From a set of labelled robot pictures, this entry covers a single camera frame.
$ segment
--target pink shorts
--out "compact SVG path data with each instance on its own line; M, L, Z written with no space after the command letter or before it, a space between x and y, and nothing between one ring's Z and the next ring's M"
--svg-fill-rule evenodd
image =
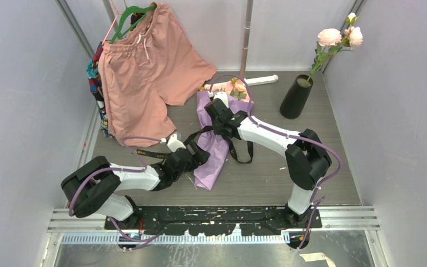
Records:
M130 136L169 136L176 127L166 104L182 106L216 72L194 50L170 7L156 4L125 39L103 44L98 69L108 130L120 144ZM155 143L126 141L142 147Z

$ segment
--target white wall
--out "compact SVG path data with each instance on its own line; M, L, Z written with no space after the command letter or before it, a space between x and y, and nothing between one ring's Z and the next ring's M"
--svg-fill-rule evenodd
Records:
M67 0L95 48L112 21L103 0ZM126 0L148 6L149 0ZM165 0L196 50L221 70L240 68L246 0ZM316 36L341 27L353 0L255 0L247 69L304 70L312 64ZM123 12L123 0L115 0Z
M37 266L93 107L87 54L54 0L0 1L0 266Z
M367 1L364 43L326 70L365 204L394 266L427 266L427 1Z

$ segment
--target black vase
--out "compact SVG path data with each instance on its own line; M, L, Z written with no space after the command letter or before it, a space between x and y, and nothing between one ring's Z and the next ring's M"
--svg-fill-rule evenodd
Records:
M297 118L300 116L300 113L302 113L305 103L309 98L310 91L312 90L312 86L314 85L314 81L310 79L310 86L304 87L303 85L300 85L297 80L307 80L307 78L309 78L308 75L298 75L297 78L295 78L294 83L287 92L286 97L284 97L284 100L282 101L281 107L279 109L284 117Z

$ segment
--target purple fabric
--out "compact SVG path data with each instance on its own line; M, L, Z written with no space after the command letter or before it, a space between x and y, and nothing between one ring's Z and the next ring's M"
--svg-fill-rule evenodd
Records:
M243 102L228 96L229 107L233 113L240 110L246 111L248 102ZM204 106L210 102L207 91L197 92L197 115L199 118L200 127L204 128L207 125L212 125L210 116L204 109ZM207 190L212 190L220 170L224 165L229 151L228 143L219 135L214 135L213 131L204 132L199 137L197 142L200 148L210 153L207 163L199 166L194 170L196 178L195 185L203 187Z

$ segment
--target wooden tabletop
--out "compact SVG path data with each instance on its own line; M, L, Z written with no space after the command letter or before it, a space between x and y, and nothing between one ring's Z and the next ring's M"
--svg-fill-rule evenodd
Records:
M246 78L262 77L276 74L279 80L268 85L252 86L252 114L272 125L293 131L314 130L322 143L335 150L343 159L342 171L322 185L318 197L326 196L324 205L360 205L358 193L348 167L348 162L341 143L330 101L321 73L314 75L314 86L310 97L299 118L289 120L281 116L279 106L295 77L303 72L246 72ZM182 139L200 129L196 113L196 97L191 97L184 106L168 107L168 116L174 122ZM240 160L246 160L248 153L246 142L234 142ZM253 163L242 165L235 162L230 155L211 191L195 188L189 178L193 173L184 174L167 189L158 192L143 190L120 191L128 195L137 205L285 205L290 197L292 181L289 177L283 156L254 144ZM169 152L166 145L155 145L147 150ZM141 166L136 156L120 146L115 139L107 139L102 132L96 141L93 156L105 156L109 162L125 166ZM159 160L145 158L151 164ZM328 173L336 169L336 159Z

